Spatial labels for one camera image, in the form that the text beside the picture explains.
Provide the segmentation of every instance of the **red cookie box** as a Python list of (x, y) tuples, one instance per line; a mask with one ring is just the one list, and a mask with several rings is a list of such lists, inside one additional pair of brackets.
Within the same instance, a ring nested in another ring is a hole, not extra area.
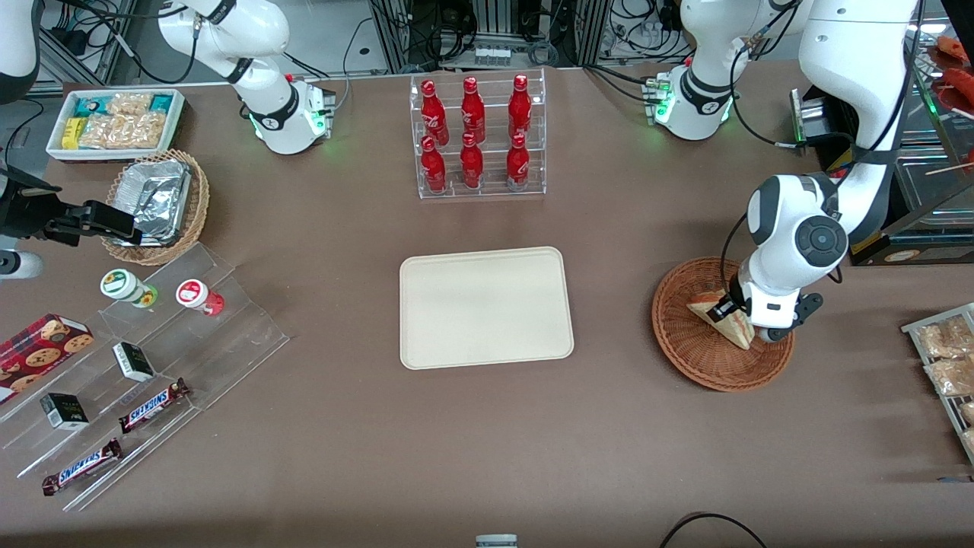
[(0, 344), (0, 404), (93, 341), (85, 325), (47, 314)]

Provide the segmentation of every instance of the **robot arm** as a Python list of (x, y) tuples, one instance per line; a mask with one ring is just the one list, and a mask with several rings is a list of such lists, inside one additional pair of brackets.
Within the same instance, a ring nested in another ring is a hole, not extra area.
[(190, 9), (159, 19), (163, 37), (233, 85), (271, 150), (294, 154), (327, 137), (334, 95), (289, 81), (266, 59), (287, 48), (290, 31), (281, 8), (267, 0), (184, 0), (164, 10), (181, 5)]
[(691, 66), (677, 66), (657, 75), (657, 81), (669, 86), (657, 93), (662, 105), (655, 111), (655, 123), (689, 140), (714, 135), (731, 107), (731, 66), (736, 82), (747, 65), (747, 56), (734, 63), (745, 47), (742, 37), (797, 34), (805, 26), (812, 3), (813, 0), (684, 0), (680, 19), (696, 40), (696, 52)]
[[(903, 41), (916, 4), (817, 0), (809, 14), (799, 53), (802, 71), (814, 86), (855, 109), (860, 148), (892, 148), (895, 132), (888, 128), (895, 128), (900, 115)], [(758, 249), (741, 265), (730, 292), (755, 326), (787, 334), (808, 305), (802, 288), (839, 264), (850, 239), (861, 241), (880, 228), (885, 171), (885, 165), (857, 162), (844, 180), (773, 176), (754, 192), (747, 224)]]
[(0, 104), (27, 95), (37, 79), (40, 0), (5, 0), (0, 14)]

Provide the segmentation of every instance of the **table surface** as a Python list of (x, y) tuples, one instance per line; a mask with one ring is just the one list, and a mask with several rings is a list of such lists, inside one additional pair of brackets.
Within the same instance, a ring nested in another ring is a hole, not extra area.
[[(0, 544), (463, 547), (510, 531), (525, 548), (644, 547), (715, 511), (770, 546), (970, 546), (974, 486), (935, 482), (970, 468), (899, 332), (972, 300), (959, 291), (970, 268), (847, 268), (842, 286), (813, 287), (826, 305), (771, 385), (701, 388), (656, 345), (656, 284), (718, 254), (767, 176), (816, 163), (734, 118), (681, 141), (581, 70), (546, 75), (548, 194), (491, 203), (416, 196), (408, 77), (355, 80), (334, 138), (292, 157), (254, 138), (230, 87), (184, 88), (175, 145), (209, 178), (203, 241), (293, 339), (84, 512), (60, 512), (0, 464)], [(756, 62), (740, 105), (785, 138), (788, 90), (806, 85), (794, 62)], [(48, 180), (65, 201), (98, 198), (118, 170), (53, 161)], [(534, 246), (565, 258), (569, 358), (399, 362), (407, 257)], [(4, 337), (108, 304), (96, 281), (123, 264), (100, 241), (23, 247), (47, 268), (0, 285)], [(752, 248), (738, 234), (730, 256)], [(693, 527), (682, 545), (738, 538)]]

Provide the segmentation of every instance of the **plastic tray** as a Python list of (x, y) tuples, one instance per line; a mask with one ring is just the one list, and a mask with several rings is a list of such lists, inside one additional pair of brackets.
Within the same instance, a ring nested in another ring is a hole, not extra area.
[[(159, 138), (159, 145), (155, 148), (120, 148), (112, 150), (70, 150), (61, 148), (60, 140), (64, 136), (64, 126), (67, 123), (67, 119), (74, 114), (78, 100), (95, 96), (107, 96), (115, 93), (172, 96), (172, 104), (169, 105), (169, 112), (166, 115), (166, 124), (163, 126), (163, 135)], [(48, 154), (61, 162), (112, 162), (142, 158), (150, 154), (161, 154), (169, 150), (169, 144), (172, 143), (172, 137), (176, 133), (176, 126), (179, 124), (179, 115), (182, 113), (184, 102), (185, 98), (183, 95), (173, 88), (124, 88), (119, 90), (105, 89), (71, 92), (64, 98), (64, 104), (61, 105), (61, 111), (57, 115), (55, 128), (51, 131), (51, 138), (48, 139)]]
[(414, 256), (399, 268), (399, 357), (411, 370), (560, 360), (574, 347), (554, 248)]

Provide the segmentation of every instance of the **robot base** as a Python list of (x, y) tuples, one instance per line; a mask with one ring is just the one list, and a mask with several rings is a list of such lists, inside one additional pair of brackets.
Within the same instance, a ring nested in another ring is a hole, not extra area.
[(646, 119), (650, 125), (662, 126), (676, 137), (703, 140), (717, 133), (717, 128), (731, 116), (733, 98), (727, 101), (723, 111), (715, 101), (714, 112), (701, 115), (680, 89), (680, 79), (686, 72), (685, 66), (677, 66), (669, 72), (660, 72), (643, 85), (643, 98), (654, 102), (646, 105)]
[(331, 126), (335, 117), (335, 95), (326, 94), (307, 82), (291, 84), (298, 92), (299, 106), (281, 129), (263, 130), (250, 117), (254, 132), (278, 154), (297, 154), (308, 148), (320, 138), (331, 137)]

